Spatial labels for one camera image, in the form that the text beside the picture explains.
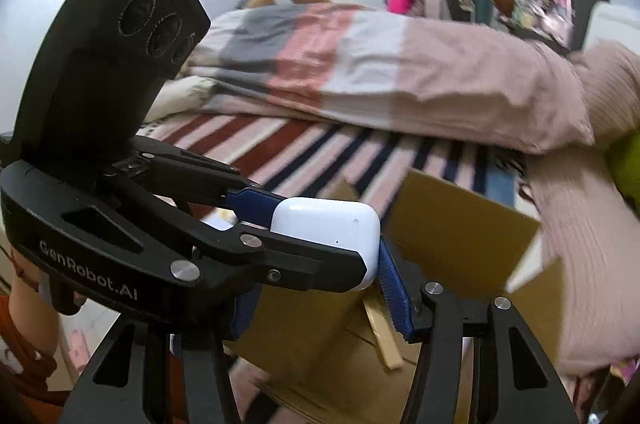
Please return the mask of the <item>person forearm red sleeve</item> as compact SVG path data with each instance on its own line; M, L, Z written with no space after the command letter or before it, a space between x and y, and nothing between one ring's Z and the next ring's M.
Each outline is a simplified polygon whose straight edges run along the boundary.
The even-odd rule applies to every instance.
M40 270L17 250L9 294L1 297L1 421L56 423L70 393L52 390L60 317L39 294Z

